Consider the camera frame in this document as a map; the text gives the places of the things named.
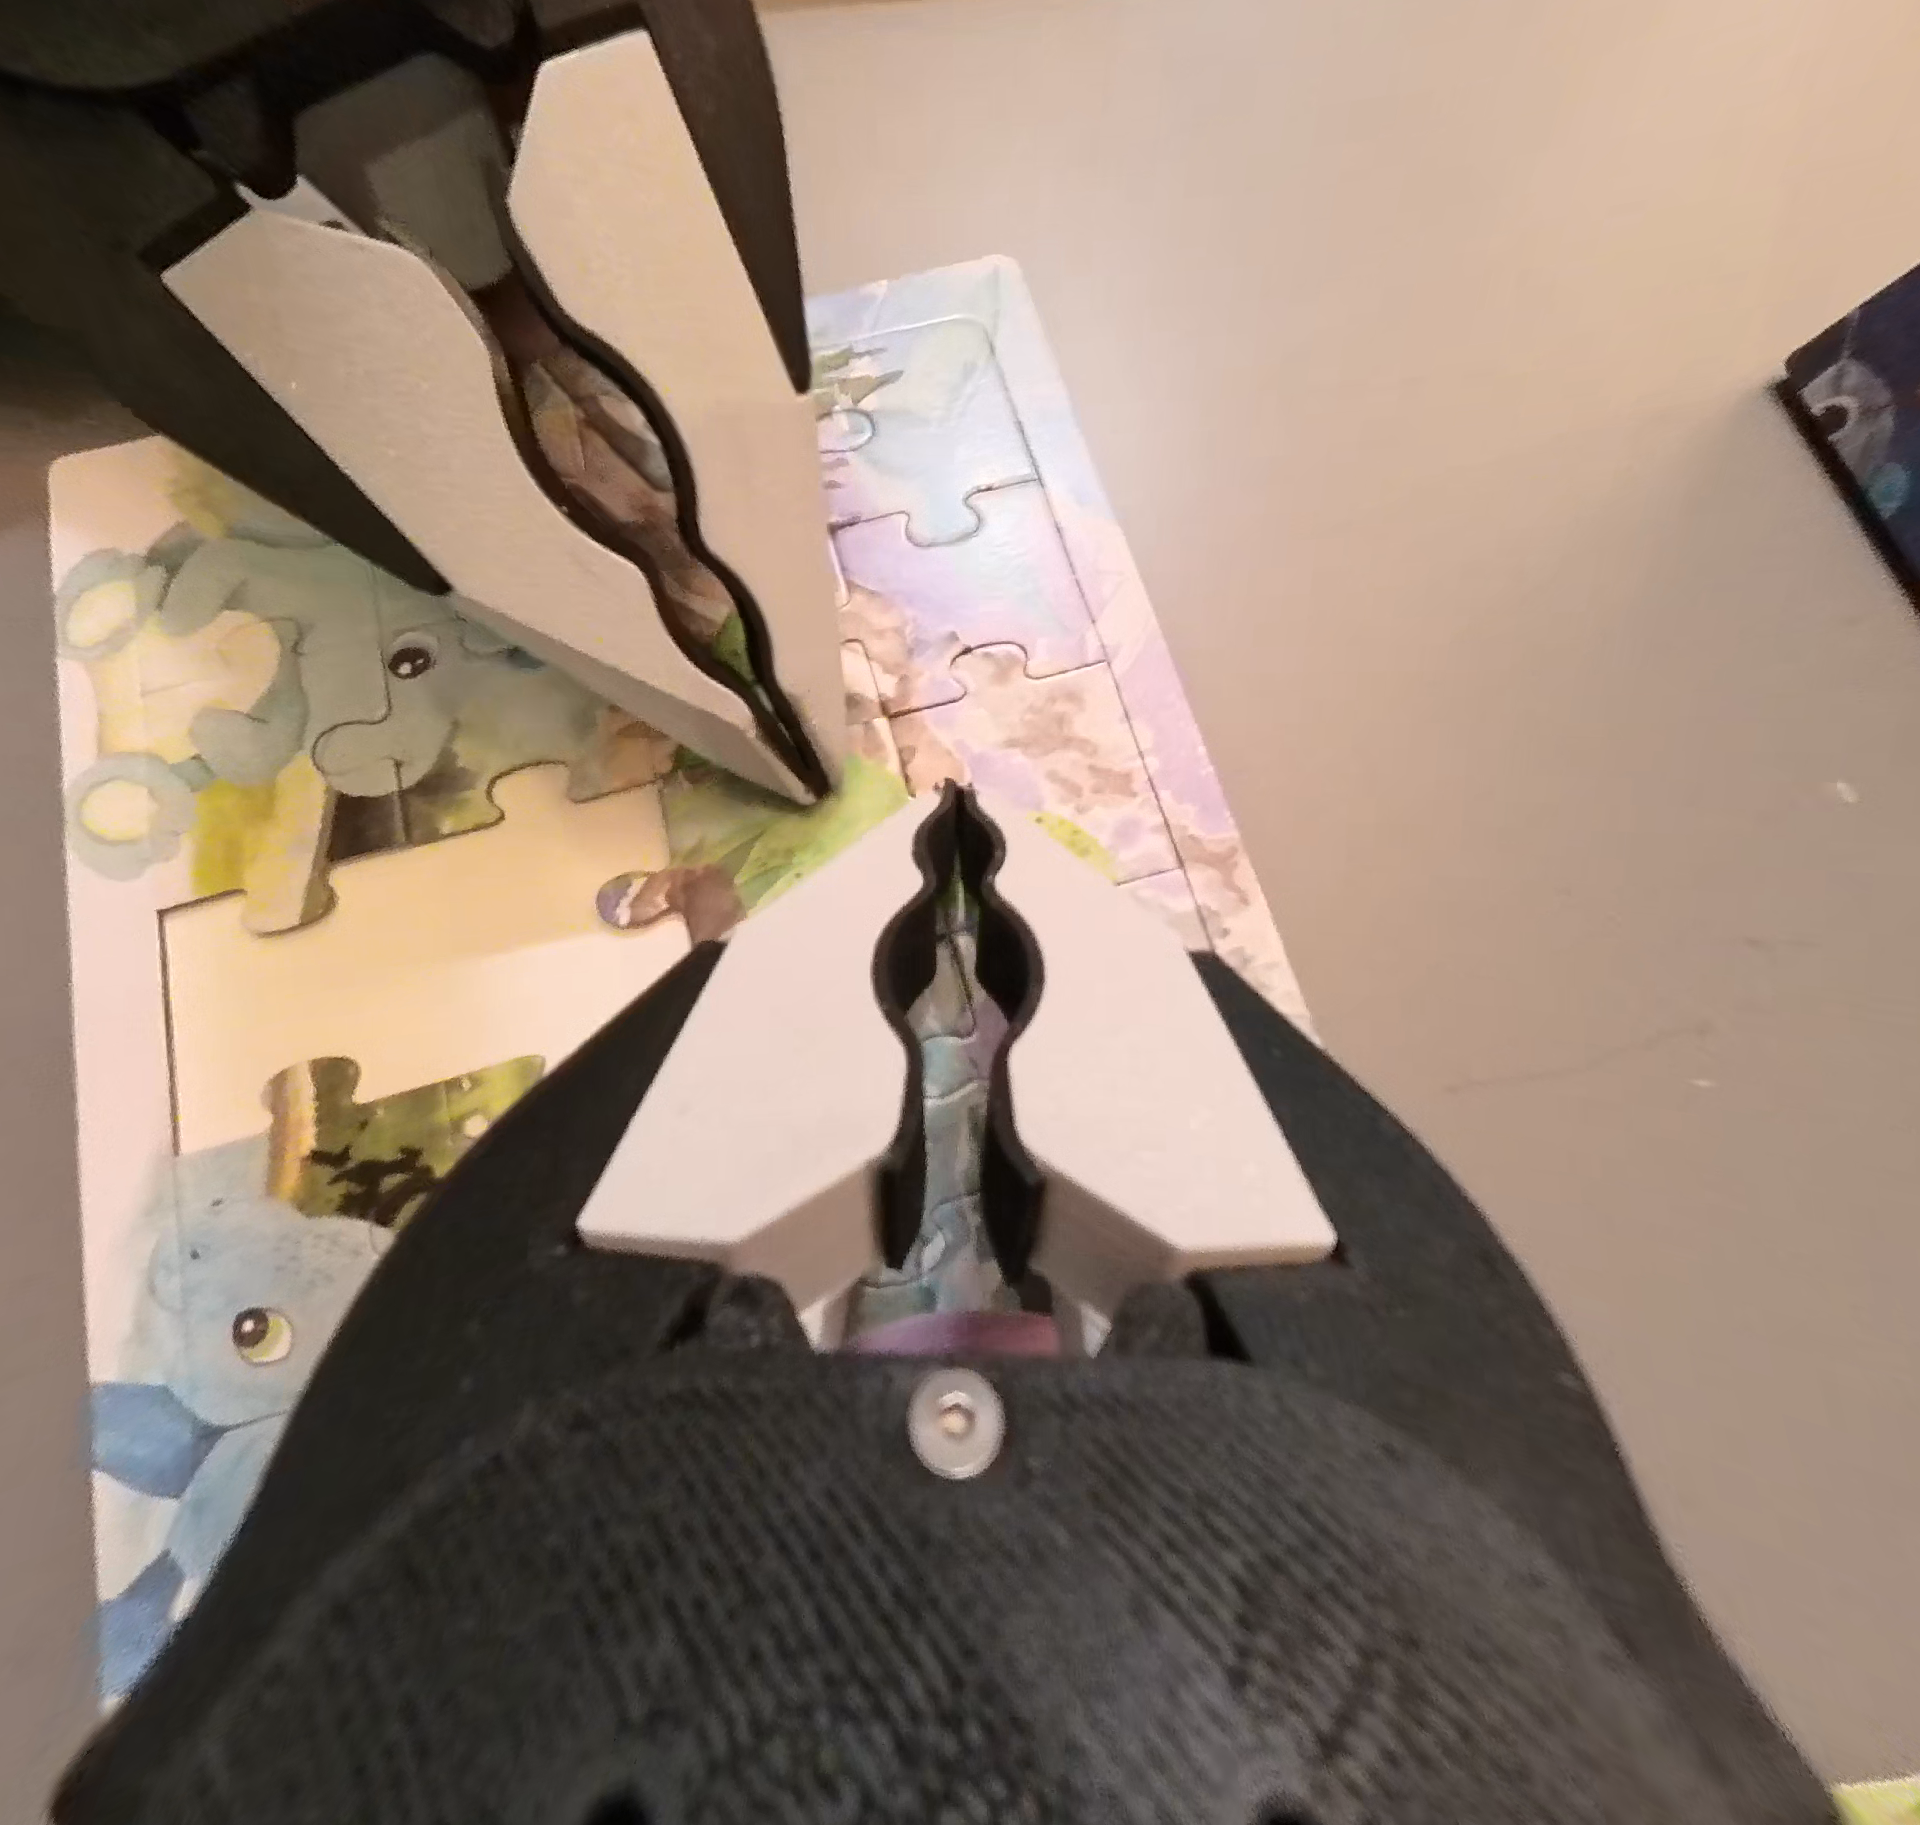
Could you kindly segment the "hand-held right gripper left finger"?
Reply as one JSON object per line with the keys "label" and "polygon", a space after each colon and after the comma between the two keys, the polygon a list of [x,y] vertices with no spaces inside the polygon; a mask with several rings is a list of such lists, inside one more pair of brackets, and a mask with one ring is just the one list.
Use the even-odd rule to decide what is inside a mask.
{"label": "hand-held right gripper left finger", "polygon": [[874,987],[889,923],[927,893],[918,795],[719,944],[580,1208],[595,1252],[712,1262],[842,1325],[885,1259],[881,1170],[921,1098],[918,1035]]}

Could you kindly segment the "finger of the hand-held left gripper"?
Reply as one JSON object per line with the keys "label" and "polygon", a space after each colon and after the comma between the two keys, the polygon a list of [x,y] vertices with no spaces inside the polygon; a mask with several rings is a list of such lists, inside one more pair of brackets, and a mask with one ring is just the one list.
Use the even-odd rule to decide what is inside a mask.
{"label": "finger of the hand-held left gripper", "polygon": [[463,617],[752,789],[830,795],[802,734],[776,730],[729,667],[675,643],[647,567],[540,481],[491,332],[432,261],[252,208],[161,286],[448,584]]}
{"label": "finger of the hand-held left gripper", "polygon": [[816,415],[647,27],[537,65],[509,221],[568,342],[647,408],[682,541],[735,597],[801,781],[830,795],[847,694]]}

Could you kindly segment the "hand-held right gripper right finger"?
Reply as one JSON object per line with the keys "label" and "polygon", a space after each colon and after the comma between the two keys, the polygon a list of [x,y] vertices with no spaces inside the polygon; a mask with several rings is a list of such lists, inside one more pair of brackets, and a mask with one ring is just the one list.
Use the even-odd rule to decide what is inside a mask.
{"label": "hand-held right gripper right finger", "polygon": [[1002,1017],[985,1227],[1007,1285],[1116,1317],[1146,1285],[1305,1267],[1328,1213],[1185,938],[1041,826],[954,791],[974,980]]}

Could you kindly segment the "dinosaur puzzle board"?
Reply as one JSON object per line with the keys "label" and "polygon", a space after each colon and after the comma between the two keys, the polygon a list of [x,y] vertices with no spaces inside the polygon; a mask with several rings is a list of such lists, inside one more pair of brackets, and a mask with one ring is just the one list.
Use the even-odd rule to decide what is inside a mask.
{"label": "dinosaur puzzle board", "polygon": [[[808,326],[850,759],[1026,810],[1313,1029],[1019,269]],[[391,1235],[691,950],[595,893],[698,759],[158,438],[52,465],[52,601],[111,1708]]]}

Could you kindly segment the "illustrated puzzle box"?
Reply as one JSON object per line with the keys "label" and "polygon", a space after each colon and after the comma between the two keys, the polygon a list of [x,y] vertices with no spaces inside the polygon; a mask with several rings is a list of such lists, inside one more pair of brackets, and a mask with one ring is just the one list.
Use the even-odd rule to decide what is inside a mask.
{"label": "illustrated puzzle box", "polygon": [[1785,355],[1775,395],[1893,577],[1920,601],[1920,269]]}

